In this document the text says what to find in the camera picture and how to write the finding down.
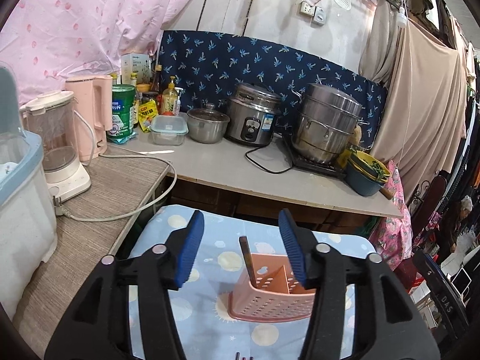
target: light bulb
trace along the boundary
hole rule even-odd
[[[405,28],[407,26],[407,15],[405,15],[405,8],[400,7],[399,12],[397,13],[397,26],[400,28]]]

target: blender jar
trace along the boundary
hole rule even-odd
[[[25,128],[42,137],[42,165],[50,184],[66,180],[80,167],[73,99],[72,91],[52,91],[21,108]]]

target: blue bowl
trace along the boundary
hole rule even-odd
[[[346,164],[345,182],[362,196],[375,195],[375,193],[385,185],[385,183],[377,183],[376,181],[370,180],[348,162]]]

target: elderly person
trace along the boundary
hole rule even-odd
[[[455,252],[457,247],[455,243],[461,229],[461,223],[469,216],[472,208],[472,199],[465,196],[461,202],[453,203],[443,214],[438,225],[439,228],[435,232],[437,244],[440,247],[437,258],[438,266]]]

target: pink floral apron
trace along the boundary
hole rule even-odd
[[[411,257],[412,226],[395,162],[389,161],[388,170],[392,175],[388,178],[385,188],[394,195],[393,203],[398,207],[403,218],[382,218],[376,230],[370,235],[369,241],[393,271],[403,259]]]

